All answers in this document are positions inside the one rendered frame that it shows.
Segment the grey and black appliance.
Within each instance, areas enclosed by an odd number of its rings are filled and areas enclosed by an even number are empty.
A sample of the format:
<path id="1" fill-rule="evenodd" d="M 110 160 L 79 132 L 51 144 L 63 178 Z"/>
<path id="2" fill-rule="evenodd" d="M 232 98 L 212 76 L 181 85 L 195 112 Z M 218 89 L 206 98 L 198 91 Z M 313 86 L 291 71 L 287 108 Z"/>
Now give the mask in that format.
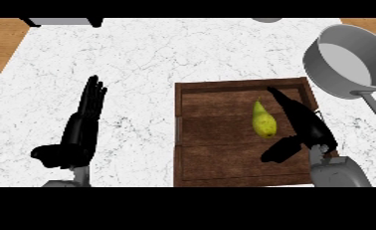
<path id="1" fill-rule="evenodd" d="M 21 18 L 21 21 L 29 27 L 39 27 L 42 25 L 89 25 L 98 28 L 103 18 Z"/>

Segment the brown wooden tray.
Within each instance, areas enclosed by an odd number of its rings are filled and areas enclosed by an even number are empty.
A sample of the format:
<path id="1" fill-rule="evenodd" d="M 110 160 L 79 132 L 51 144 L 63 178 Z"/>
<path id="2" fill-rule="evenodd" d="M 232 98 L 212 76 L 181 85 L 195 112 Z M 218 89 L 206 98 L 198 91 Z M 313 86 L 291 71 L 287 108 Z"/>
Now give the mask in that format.
<path id="1" fill-rule="evenodd" d="M 173 186 L 223 187 L 307 184 L 307 146 L 279 163 L 262 153 L 294 135 L 282 108 L 266 90 L 275 88 L 310 111 L 318 110 L 303 77 L 175 84 Z M 260 103 L 277 123 L 262 138 L 251 129 L 251 106 Z"/>

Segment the grey metal pot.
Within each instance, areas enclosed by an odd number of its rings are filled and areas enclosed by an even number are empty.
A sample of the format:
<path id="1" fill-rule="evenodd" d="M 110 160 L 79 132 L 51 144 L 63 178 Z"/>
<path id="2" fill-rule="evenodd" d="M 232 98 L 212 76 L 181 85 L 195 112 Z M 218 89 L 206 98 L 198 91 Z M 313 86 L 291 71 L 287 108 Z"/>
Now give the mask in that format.
<path id="1" fill-rule="evenodd" d="M 333 97 L 362 99 L 376 114 L 376 34 L 353 25 L 328 26 L 302 57 L 305 73 Z"/>

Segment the yellow-green pear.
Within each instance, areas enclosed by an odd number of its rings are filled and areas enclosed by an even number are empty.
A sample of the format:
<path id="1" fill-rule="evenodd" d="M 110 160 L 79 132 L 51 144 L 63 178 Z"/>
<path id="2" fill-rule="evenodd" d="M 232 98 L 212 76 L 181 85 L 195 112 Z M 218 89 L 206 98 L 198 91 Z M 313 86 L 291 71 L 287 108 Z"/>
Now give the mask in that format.
<path id="1" fill-rule="evenodd" d="M 251 128 L 254 133 L 263 138 L 271 138 L 275 135 L 275 119 L 266 112 L 260 101 L 254 101 L 251 107 Z"/>

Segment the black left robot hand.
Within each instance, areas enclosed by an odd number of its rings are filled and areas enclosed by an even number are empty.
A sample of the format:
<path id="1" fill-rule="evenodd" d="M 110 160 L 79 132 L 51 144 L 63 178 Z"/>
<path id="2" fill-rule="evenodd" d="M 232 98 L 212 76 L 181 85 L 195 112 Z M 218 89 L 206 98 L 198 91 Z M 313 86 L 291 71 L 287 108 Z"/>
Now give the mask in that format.
<path id="1" fill-rule="evenodd" d="M 107 88 L 98 76 L 88 78 L 76 112 L 70 115 L 58 144 L 48 144 L 30 150 L 30 157 L 47 168 L 60 169 L 89 165 L 97 147 L 98 119 Z"/>

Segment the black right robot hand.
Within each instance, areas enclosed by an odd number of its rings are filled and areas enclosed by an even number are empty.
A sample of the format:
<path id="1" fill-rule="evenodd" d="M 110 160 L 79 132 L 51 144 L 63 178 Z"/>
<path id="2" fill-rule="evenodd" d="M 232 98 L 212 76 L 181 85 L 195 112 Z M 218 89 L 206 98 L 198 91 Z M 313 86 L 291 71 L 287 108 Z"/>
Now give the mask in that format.
<path id="1" fill-rule="evenodd" d="M 281 163 L 300 150 L 300 144 L 307 148 L 324 145 L 322 153 L 330 153 L 336 149 L 337 142 L 324 121 L 313 111 L 299 101 L 290 99 L 278 89 L 268 87 L 266 90 L 282 108 L 294 135 L 278 140 L 262 153 L 260 161 Z"/>

